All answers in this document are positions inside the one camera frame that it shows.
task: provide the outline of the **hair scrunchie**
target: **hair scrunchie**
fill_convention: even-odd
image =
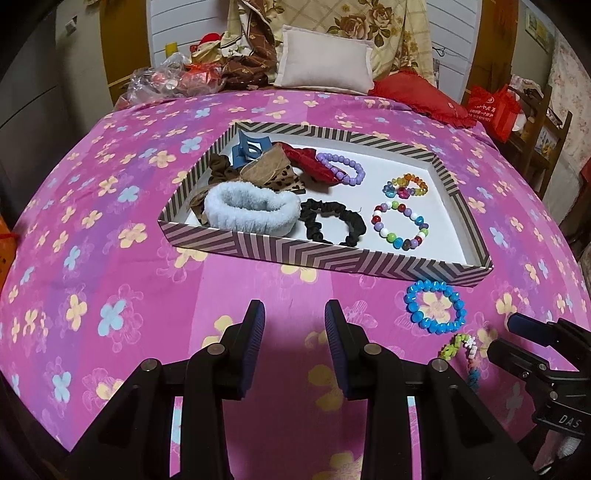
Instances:
[[[214,228],[285,236],[300,216],[300,199],[292,192],[275,193],[252,183],[229,181],[210,190],[204,211]]]

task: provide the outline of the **curtain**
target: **curtain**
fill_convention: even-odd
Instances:
[[[548,84],[552,87],[552,108],[558,117],[565,120],[568,111],[573,114],[569,134],[544,196],[550,215],[560,223],[577,198],[579,173],[591,157],[591,78],[558,31]]]

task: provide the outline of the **tray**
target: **tray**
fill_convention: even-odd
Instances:
[[[306,181],[307,193],[301,196],[302,201],[310,197],[341,202],[348,209],[360,212],[368,231],[361,237],[358,247],[308,241],[302,222],[296,223],[288,238],[200,226],[189,208],[192,192],[207,184],[212,153],[231,158],[231,147],[238,142],[238,129],[248,132],[251,137],[269,136],[271,141],[339,153],[361,162],[367,176],[360,186],[327,187]],[[407,252],[393,249],[379,237],[370,222],[374,206],[387,201],[382,186],[392,177],[404,173],[417,174],[429,185],[427,195],[404,200],[430,224],[426,241],[416,250]],[[382,218],[390,231],[403,238],[412,238],[411,235],[416,234],[414,224],[397,212],[389,210]],[[323,218],[321,222],[327,240],[336,244],[344,240],[346,227],[343,222],[335,218]],[[430,278],[459,286],[475,286],[493,269],[472,213],[438,156],[385,138],[313,125],[267,122],[232,125],[189,171],[164,206],[158,223],[175,247],[302,267],[403,280]]]

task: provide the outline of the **pink floral bedsheet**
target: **pink floral bedsheet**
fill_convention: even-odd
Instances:
[[[532,402],[486,351],[498,336],[511,338],[505,321],[515,311],[589,327],[589,296],[556,224],[480,124],[455,130],[395,102],[290,91],[224,93],[107,115],[49,175],[18,222],[17,260],[0,298],[0,368],[36,418],[71,449],[143,359],[190,357],[260,299],[267,328],[252,390],[224,405],[236,479],[359,478],[365,403],[344,401],[337,387],[324,304],[339,299],[371,341],[416,362],[437,356],[451,334],[427,335],[410,323],[406,281],[168,244],[160,210],[238,120],[350,129],[441,157],[495,264],[477,287],[459,289],[468,311],[463,331],[480,344],[480,396],[513,437],[522,436]],[[433,293],[419,301],[442,322],[453,312]],[[569,367],[553,351],[532,349],[553,368]],[[452,364],[466,375],[462,356]],[[180,403],[173,420],[174,469]]]

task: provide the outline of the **red shopping bag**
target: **red shopping bag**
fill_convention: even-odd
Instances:
[[[515,100],[507,85],[496,93],[487,92],[478,85],[472,88],[468,100],[468,114],[480,121],[490,136],[503,143],[509,138],[519,112],[519,102]]]

